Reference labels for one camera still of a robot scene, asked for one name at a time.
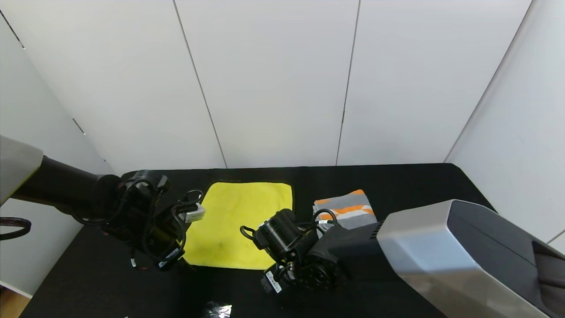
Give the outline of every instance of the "folded towel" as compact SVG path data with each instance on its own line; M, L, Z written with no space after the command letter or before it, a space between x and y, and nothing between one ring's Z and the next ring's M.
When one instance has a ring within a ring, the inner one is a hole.
M330 197L329 199L316 200L313 209L313 213L320 209L331 210L336 215L340 225L348 230L377 222L369 199L363 190L355 190L349 194ZM331 219L332 216L328 213L321 213L316 217L317 221ZM328 230L333 225L320 224L319 226L323 230Z
M184 258L189 264L267 269L272 258L240 233L257 227L282 209L292 209L292 188L283 183L214 183L204 196L204 218L186 232Z

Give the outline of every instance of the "black tabletop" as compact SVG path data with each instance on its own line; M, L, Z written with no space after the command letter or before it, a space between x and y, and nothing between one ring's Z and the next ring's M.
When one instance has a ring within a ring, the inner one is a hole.
M188 190L206 191L214 182L239 181L290 184L294 209L303 221L311 216L314 200L357 189L365 191L380 220L396 211L449 199L493 208L451 164L160 172L173 182L173 189L161 199L162 206ZM256 270L205 267L196 267L193 273L135 271L126 246L104 236L98 228L83 227L21 317L198 318L209 301L233 305L235 318L443 317L403 282L359 283L343 290L272 297L264 293L261 276Z

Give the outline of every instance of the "silver metal casing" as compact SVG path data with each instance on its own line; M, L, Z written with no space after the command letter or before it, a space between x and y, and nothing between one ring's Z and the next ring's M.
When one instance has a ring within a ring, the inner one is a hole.
M377 240L394 271L449 318L549 317L484 270L452 234L447 221L456 201L388 215Z
M0 135L0 205L41 166L43 151Z

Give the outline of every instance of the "black strap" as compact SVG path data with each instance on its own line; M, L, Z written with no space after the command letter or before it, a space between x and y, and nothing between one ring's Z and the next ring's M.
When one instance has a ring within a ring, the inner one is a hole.
M0 240L14 239L28 234L32 229L32 223L25 218L19 217L0 217L0 226L21 227L20 230L10 233L0 234Z

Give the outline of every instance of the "wooden floor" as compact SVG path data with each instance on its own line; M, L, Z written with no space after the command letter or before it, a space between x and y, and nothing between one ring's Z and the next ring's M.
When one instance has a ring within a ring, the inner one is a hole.
M28 303L29 298L9 289L2 289L0 292L0 317L18 318Z

